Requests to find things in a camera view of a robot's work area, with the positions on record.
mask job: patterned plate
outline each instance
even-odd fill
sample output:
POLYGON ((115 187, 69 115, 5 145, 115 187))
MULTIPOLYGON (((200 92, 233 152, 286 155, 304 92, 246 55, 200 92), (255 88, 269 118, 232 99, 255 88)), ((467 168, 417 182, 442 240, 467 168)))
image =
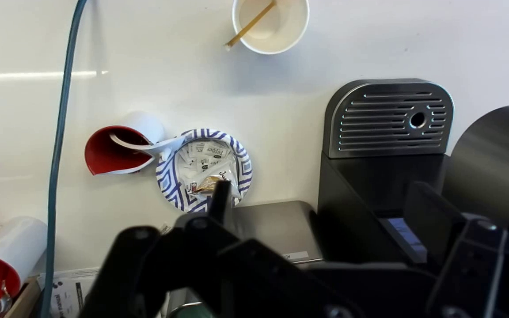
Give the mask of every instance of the patterned plate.
MULTIPOLYGON (((249 191, 253 182, 253 164, 248 150, 239 143, 239 139, 218 129, 191 129, 184 131, 182 136, 186 136, 182 147, 186 147, 191 141, 202 141, 202 139, 223 141, 230 145, 237 159, 237 184, 241 198, 249 191)), ((172 152, 166 159, 161 157, 159 166, 156 168, 156 178, 165 198, 179 210, 207 212, 209 198, 198 198, 188 192, 184 187, 180 187, 175 157, 177 152, 172 152)))

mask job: black machine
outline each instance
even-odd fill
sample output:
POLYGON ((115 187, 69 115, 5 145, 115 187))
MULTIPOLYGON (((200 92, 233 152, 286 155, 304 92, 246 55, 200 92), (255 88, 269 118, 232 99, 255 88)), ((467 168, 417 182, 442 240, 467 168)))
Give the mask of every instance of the black machine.
MULTIPOLYGON (((454 164, 456 154, 444 154, 451 120, 449 95, 431 83, 350 83, 325 118, 313 217, 325 261, 299 268, 256 240, 239 240, 223 226, 230 184, 219 182, 209 214, 182 215, 166 235, 150 226, 122 231, 81 316, 156 316, 179 288, 216 316, 509 316, 509 205, 484 214, 479 196, 454 191, 472 161, 454 164), (394 219, 416 233, 426 258, 394 219)), ((481 155, 509 152, 495 152, 484 129, 472 136, 460 143, 481 155)), ((474 173, 492 178, 488 168, 474 173)))

